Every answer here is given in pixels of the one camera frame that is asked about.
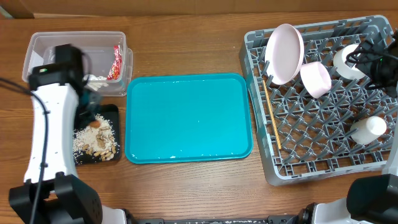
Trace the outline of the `small white cup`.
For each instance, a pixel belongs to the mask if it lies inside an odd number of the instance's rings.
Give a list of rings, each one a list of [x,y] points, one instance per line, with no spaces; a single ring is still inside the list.
[[[358,144],[367,145],[386,132],[387,124],[382,118],[372,116],[353,123],[350,130],[354,129],[351,138]]]

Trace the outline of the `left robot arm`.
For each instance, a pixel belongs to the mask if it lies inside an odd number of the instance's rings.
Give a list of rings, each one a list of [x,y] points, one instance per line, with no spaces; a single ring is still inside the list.
[[[9,204],[24,223],[134,223],[128,210],[109,208],[78,178],[73,130],[87,126],[100,109],[101,95],[86,87],[89,56],[71,45],[55,47],[55,61],[34,67],[23,87],[34,109],[32,149],[22,186],[11,188]]]

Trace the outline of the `large white bowl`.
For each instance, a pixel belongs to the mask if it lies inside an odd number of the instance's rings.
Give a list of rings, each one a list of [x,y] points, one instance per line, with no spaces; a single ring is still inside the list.
[[[348,54],[354,52],[358,44],[347,45],[338,51],[333,57],[333,65],[336,67],[336,71],[338,74],[348,80],[360,80],[364,78],[366,75],[358,70],[352,63],[347,62],[346,58]]]

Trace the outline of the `orange carrot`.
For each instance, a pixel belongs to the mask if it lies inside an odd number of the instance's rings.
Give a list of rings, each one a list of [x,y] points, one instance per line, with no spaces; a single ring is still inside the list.
[[[101,126],[101,122],[95,120],[95,121],[92,121],[92,122],[89,124],[89,126],[92,127],[92,128],[99,128],[99,127]]]

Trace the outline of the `rice and peanut scraps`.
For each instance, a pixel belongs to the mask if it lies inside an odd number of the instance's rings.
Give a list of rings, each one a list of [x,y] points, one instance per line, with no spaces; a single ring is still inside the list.
[[[73,156],[75,163],[88,164],[116,159],[119,143],[110,119],[95,115],[97,126],[90,125],[73,132]]]

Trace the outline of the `pink round plate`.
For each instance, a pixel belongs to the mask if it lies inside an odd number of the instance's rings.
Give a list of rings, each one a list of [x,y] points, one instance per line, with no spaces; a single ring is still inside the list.
[[[266,73],[272,83],[284,85],[294,79],[303,64],[304,44],[300,32],[290,24],[274,29],[266,45],[264,60],[269,62]]]

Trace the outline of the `white tissue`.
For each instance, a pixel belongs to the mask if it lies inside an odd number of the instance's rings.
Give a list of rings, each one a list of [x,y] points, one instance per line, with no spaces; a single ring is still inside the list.
[[[86,86],[94,91],[98,91],[102,87],[108,87],[107,78],[103,76],[96,77],[95,75],[89,74],[85,76],[85,80],[88,82]]]

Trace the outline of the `red snack wrapper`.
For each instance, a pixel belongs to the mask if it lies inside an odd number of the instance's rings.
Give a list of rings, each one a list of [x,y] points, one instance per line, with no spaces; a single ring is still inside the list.
[[[123,59],[120,45],[114,46],[114,56],[115,59],[111,66],[111,69],[109,70],[107,80],[117,80],[121,75]]]

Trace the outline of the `pink bowl with food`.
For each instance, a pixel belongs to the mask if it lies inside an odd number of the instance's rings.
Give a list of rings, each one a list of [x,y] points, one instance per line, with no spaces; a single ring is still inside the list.
[[[330,75],[321,62],[302,65],[300,77],[305,89],[313,98],[319,98],[331,89]]]

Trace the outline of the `wooden chopstick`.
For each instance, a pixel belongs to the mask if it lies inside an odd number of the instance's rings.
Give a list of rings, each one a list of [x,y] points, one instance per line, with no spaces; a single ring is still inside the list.
[[[271,118],[271,122],[272,122],[272,128],[273,128],[273,132],[274,132],[274,135],[275,135],[275,141],[276,141],[276,144],[277,144],[277,148],[278,149],[282,149],[282,146],[281,146],[281,143],[280,143],[280,138],[279,138],[279,133],[278,133],[278,130],[277,130],[277,127],[276,127],[276,122],[275,122],[275,118],[274,118],[274,114],[273,114],[273,110],[272,110],[271,100],[269,98],[269,92],[268,92],[267,85],[266,85],[266,82],[265,82],[264,79],[262,79],[262,84],[263,84],[264,91],[265,91],[265,96],[266,96],[266,101],[267,101],[267,110],[268,110],[268,112],[270,114],[270,118]]]

